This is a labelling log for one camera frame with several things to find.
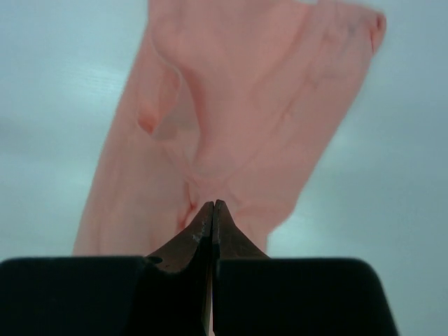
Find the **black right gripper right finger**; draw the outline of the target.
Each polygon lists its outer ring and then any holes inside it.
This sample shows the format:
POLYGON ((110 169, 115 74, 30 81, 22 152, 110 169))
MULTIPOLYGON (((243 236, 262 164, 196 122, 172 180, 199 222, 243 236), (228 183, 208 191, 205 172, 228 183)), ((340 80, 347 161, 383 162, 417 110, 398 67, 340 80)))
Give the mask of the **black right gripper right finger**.
POLYGON ((213 211, 216 335, 397 335, 382 283, 356 258, 270 258, 213 211))

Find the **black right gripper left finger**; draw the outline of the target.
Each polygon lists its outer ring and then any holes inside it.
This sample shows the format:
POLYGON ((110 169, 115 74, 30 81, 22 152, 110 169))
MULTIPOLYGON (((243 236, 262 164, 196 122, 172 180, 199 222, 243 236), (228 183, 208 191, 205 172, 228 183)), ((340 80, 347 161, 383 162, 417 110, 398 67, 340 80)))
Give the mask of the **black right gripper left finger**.
POLYGON ((206 335, 214 205, 147 256, 1 263, 2 335, 206 335))

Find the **salmon pink t-shirt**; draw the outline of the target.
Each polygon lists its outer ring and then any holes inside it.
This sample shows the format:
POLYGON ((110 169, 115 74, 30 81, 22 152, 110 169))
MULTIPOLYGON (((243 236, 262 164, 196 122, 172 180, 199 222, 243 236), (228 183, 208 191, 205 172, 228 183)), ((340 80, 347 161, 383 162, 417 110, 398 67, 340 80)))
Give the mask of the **salmon pink t-shirt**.
POLYGON ((385 33, 343 1, 150 1, 73 252, 149 254, 214 200, 265 249, 385 33))

